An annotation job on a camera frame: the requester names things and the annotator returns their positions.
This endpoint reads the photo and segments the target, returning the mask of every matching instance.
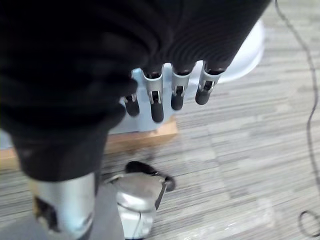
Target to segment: wooden base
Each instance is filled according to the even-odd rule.
[[[176,120],[171,117],[165,124],[153,131],[131,132],[109,135],[106,154],[135,152],[138,149],[164,144],[178,134]],[[0,150],[0,170],[18,169],[19,163],[13,147]]]

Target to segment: silver metal part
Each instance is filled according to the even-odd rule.
[[[222,74],[223,73],[220,73],[218,75],[211,75],[206,73],[205,64],[203,64],[203,67],[200,73],[200,78],[199,78],[199,86],[198,86],[199,90],[202,92],[204,90],[206,82],[212,82],[211,88],[207,90],[208,93],[210,94],[213,91],[215,85],[218,83],[218,80],[222,76]]]
[[[181,96],[183,97],[186,93],[188,83],[189,83],[189,78],[190,74],[188,75],[178,75],[172,71],[172,80],[171,80],[171,90],[172,90],[172,95],[176,96],[177,95],[177,86],[182,86],[182,94]]]
[[[132,94],[131,94],[131,97],[132,97],[132,102],[135,102],[135,101],[137,100],[137,94],[136,94],[136,93],[132,93]],[[126,96],[123,98],[123,101],[124,101],[125,103],[128,102],[128,99],[127,99]]]
[[[160,77],[157,78],[148,78],[143,74],[142,72],[142,77],[143,77],[143,82],[146,88],[146,92],[148,94],[150,104],[154,104],[154,99],[152,92],[157,92],[158,94],[158,103],[162,103],[162,97],[163,97],[163,75],[161,74]]]
[[[116,200],[126,239],[145,238],[156,216],[156,201],[166,187],[162,176],[145,173],[121,174],[108,180],[116,191]]]
[[[34,213],[45,228],[57,235],[57,239],[79,239],[90,228],[94,218],[95,174],[75,179],[48,182],[28,179],[34,197]],[[52,227],[52,215],[44,212],[43,205],[54,211],[56,226]]]
[[[117,189],[116,199],[121,206],[138,212],[149,212],[155,207],[164,181],[161,176],[140,173],[125,174],[112,181],[112,184]]]
[[[150,233],[156,216],[155,207],[149,212],[137,212],[118,204],[118,211],[126,239],[141,239]]]

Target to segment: black cloth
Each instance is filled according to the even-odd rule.
[[[44,181],[95,172],[134,68],[226,69],[270,0],[3,0],[1,128]]]

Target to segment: black cable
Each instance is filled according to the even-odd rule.
[[[277,14],[281,18],[281,20],[285,23],[286,27],[292,32],[295,39],[297,40],[297,42],[300,44],[303,51],[305,52],[305,55],[307,58],[307,63],[309,65],[309,70],[311,73],[314,102],[313,102],[313,107],[312,107],[311,113],[309,115],[308,121],[306,123],[306,139],[307,139],[307,146],[308,146],[308,151],[309,151],[309,158],[310,158],[310,162],[312,165],[313,174],[314,174],[314,178],[315,178],[315,184],[317,186],[318,193],[320,196],[319,168],[318,168],[316,158],[315,158],[314,146],[313,146],[313,141],[312,141],[312,133],[311,133],[311,121],[312,121],[312,117],[317,109],[318,100],[319,100],[319,88],[318,88],[318,84],[317,84],[317,74],[316,74],[316,70],[315,70],[315,65],[314,65],[313,59],[311,57],[310,49],[308,48],[307,44],[302,39],[302,37],[300,36],[298,31],[295,29],[295,27],[290,23],[290,21],[286,17],[286,15],[283,14],[282,11],[280,10],[279,5],[278,5],[278,0],[274,1],[274,5],[275,5],[275,10],[276,10]],[[304,215],[310,215],[317,221],[317,223],[319,225],[319,230],[317,231],[317,233],[309,234],[305,230],[303,223],[302,223]],[[305,210],[305,211],[301,212],[298,217],[298,226],[299,226],[302,234],[304,234],[305,236],[310,237],[310,238],[320,237],[320,215],[318,215],[317,213],[315,213],[311,210]]]

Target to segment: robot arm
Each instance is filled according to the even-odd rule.
[[[179,110],[194,63],[205,104],[269,0],[2,2],[1,127],[49,231],[90,231],[108,131],[132,108],[143,69],[152,119],[163,120],[162,65]],[[129,110],[139,113],[137,106]]]

